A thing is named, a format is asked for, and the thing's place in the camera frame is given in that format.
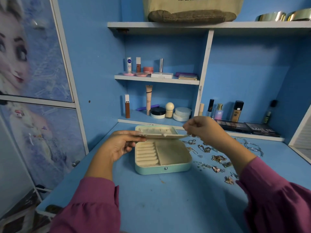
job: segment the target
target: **pink compact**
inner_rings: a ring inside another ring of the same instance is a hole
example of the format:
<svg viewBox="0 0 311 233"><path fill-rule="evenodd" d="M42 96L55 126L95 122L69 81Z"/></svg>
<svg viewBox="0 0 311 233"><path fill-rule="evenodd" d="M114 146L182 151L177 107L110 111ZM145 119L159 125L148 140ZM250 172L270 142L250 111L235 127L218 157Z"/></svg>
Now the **pink compact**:
<svg viewBox="0 0 311 233"><path fill-rule="evenodd" d="M134 73L134 72L130 72L130 73L124 72L123 75L125 75L125 76L135 76L136 73Z"/></svg>
<svg viewBox="0 0 311 233"><path fill-rule="evenodd" d="M153 73L153 67L144 67L144 73L152 74Z"/></svg>
<svg viewBox="0 0 311 233"><path fill-rule="evenodd" d="M147 73L136 73L136 76L138 77L147 77Z"/></svg>

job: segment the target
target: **canvas bag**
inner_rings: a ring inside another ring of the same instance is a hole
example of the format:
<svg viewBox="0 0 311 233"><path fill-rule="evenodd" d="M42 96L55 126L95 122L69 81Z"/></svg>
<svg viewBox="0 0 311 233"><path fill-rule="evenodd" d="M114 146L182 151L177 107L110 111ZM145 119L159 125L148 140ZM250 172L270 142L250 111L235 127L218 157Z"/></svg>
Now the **canvas bag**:
<svg viewBox="0 0 311 233"><path fill-rule="evenodd" d="M143 0L153 22L222 23L233 21L244 0Z"/></svg>

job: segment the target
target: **jewelry box lid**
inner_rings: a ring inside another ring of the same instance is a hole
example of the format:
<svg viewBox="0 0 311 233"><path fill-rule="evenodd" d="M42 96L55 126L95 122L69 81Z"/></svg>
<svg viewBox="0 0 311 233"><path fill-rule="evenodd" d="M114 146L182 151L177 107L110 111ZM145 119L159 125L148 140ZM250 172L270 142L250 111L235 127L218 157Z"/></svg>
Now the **jewelry box lid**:
<svg viewBox="0 0 311 233"><path fill-rule="evenodd" d="M188 135L179 135L173 126L139 125L135 131L140 131L147 139L181 139Z"/></svg>

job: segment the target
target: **person's left hand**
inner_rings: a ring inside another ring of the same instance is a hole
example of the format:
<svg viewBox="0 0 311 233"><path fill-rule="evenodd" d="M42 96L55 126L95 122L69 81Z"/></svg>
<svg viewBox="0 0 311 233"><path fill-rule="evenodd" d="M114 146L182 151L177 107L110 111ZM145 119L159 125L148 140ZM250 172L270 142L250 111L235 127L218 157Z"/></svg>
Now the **person's left hand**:
<svg viewBox="0 0 311 233"><path fill-rule="evenodd" d="M139 131L115 131L103 143L97 153L109 155L113 162L117 161L122 155L131 152L136 142L146 141L146 138L140 137Z"/></svg>

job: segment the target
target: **person's right hand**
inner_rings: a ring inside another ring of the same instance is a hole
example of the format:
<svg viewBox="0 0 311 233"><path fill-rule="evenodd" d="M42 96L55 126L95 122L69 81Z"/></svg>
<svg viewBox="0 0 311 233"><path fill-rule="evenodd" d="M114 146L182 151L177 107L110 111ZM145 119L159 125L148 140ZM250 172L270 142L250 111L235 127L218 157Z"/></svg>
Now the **person's right hand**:
<svg viewBox="0 0 311 233"><path fill-rule="evenodd" d="M197 116L188 120L183 128L188 135L200 137L204 143L222 150L231 137L211 117Z"/></svg>

